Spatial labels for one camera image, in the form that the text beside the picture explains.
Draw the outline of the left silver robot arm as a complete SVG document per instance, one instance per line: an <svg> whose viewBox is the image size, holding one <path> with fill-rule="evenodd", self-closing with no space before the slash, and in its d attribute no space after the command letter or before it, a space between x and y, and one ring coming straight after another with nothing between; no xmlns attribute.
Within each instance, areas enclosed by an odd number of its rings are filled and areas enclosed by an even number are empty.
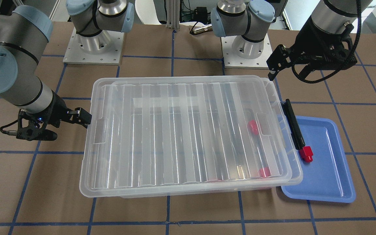
<svg viewBox="0 0 376 235"><path fill-rule="evenodd" d="M263 52L264 38L281 13L288 29L294 28L294 16L308 16L294 44L278 45L266 64L271 81L291 68L297 79L315 84L357 63L362 12L370 4L370 0L319 0L309 13L303 3L291 7L286 0L220 0L211 10L211 26L217 37L234 36L235 54L252 60Z"/></svg>

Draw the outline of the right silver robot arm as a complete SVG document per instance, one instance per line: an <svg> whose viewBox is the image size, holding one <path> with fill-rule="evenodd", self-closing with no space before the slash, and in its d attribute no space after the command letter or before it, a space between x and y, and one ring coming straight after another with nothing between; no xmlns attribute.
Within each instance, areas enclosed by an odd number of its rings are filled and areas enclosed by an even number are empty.
<svg viewBox="0 0 376 235"><path fill-rule="evenodd" d="M110 47L107 31L128 33L135 7L127 0L67 0L67 12L84 52L98 54ZM85 109L70 109L64 100L35 74L50 41L53 23L39 9L19 5L11 15L0 14L0 97L19 108L17 118L0 132L22 140L54 141L48 130L61 122L87 128L92 116Z"/></svg>

